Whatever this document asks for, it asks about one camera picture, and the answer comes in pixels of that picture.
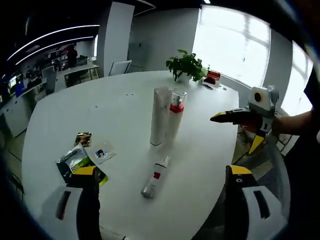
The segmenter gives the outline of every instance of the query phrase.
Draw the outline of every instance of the bright window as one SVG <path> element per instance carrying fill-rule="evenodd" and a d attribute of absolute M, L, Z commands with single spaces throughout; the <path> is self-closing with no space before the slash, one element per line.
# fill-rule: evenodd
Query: bright window
<path fill-rule="evenodd" d="M 9 87 L 12 88 L 13 85 L 16 84 L 16 76 L 14 76 L 13 78 L 10 79 L 9 81 Z"/>
<path fill-rule="evenodd" d="M 295 42 L 292 43 L 292 68 L 281 108 L 290 116 L 310 111 L 312 104 L 304 93 L 313 63 Z"/>
<path fill-rule="evenodd" d="M 94 57 L 97 56 L 97 51 L 98 51 L 98 35 L 95 36 L 95 38 L 94 38 L 94 49 L 93 49 L 93 56 Z"/>
<path fill-rule="evenodd" d="M 193 52 L 204 67 L 249 87 L 262 86 L 269 48 L 268 23 L 240 11 L 202 6 Z"/>

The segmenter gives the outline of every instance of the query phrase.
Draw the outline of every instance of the human arm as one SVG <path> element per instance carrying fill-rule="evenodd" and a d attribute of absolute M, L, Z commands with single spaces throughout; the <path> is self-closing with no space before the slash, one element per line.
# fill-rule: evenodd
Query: human arm
<path fill-rule="evenodd" d="M 275 116 L 272 123 L 272 132 L 278 134 L 301 135 L 312 125 L 313 111 L 296 116 Z"/>

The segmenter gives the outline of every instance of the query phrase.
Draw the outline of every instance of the small packet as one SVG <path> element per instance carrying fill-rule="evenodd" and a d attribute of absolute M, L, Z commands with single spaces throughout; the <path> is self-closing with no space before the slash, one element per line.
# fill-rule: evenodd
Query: small packet
<path fill-rule="evenodd" d="M 110 142 L 95 144 L 88 152 L 93 162 L 97 165 L 104 163 L 116 155 L 115 148 Z"/>

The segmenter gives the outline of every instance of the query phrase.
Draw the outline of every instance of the white wall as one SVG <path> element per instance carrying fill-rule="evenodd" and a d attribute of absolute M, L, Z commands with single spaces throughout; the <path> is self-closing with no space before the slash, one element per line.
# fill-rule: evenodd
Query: white wall
<path fill-rule="evenodd" d="M 100 77 L 103 77 L 101 73 L 104 76 L 109 75 L 113 62 L 127 60 L 134 9 L 135 7 L 132 5 L 114 1 L 111 7 L 106 9 L 106 14 L 99 27 L 97 46 L 97 64 L 100 67 Z"/>
<path fill-rule="evenodd" d="M 78 57 L 80 55 L 92 57 L 94 55 L 93 45 L 95 44 L 95 40 L 89 41 L 79 41 L 76 43 L 76 51 L 78 53 Z"/>
<path fill-rule="evenodd" d="M 165 70 L 166 60 L 176 56 L 178 49 L 192 52 L 199 11 L 174 9 L 133 18 L 129 41 L 148 44 L 145 71 Z"/>
<path fill-rule="evenodd" d="M 276 104 L 276 108 L 280 113 L 283 113 L 283 111 L 281 111 L 281 105 L 289 84 L 292 54 L 292 41 L 287 40 L 280 33 L 272 29 L 269 63 L 263 85 L 275 85 L 276 89 L 278 89 L 280 98 Z"/>

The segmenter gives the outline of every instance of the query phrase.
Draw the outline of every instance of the white table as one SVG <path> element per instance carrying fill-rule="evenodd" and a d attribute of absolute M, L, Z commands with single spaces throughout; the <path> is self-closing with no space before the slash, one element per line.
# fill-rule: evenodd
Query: white table
<path fill-rule="evenodd" d="M 162 86 L 188 95 L 163 187 L 150 200 L 141 189 L 154 164 L 153 90 Z M 43 202 L 64 184 L 55 161 L 72 148 L 78 132 L 93 132 L 92 145 L 107 140 L 117 153 L 99 166 L 109 176 L 100 188 L 100 225 L 130 239 L 191 239 L 220 195 L 236 144 L 237 126 L 210 117 L 238 106 L 236 91 L 193 82 L 186 87 L 168 71 L 103 77 L 49 95 L 36 105 L 24 140 L 26 205 L 39 217 Z"/>

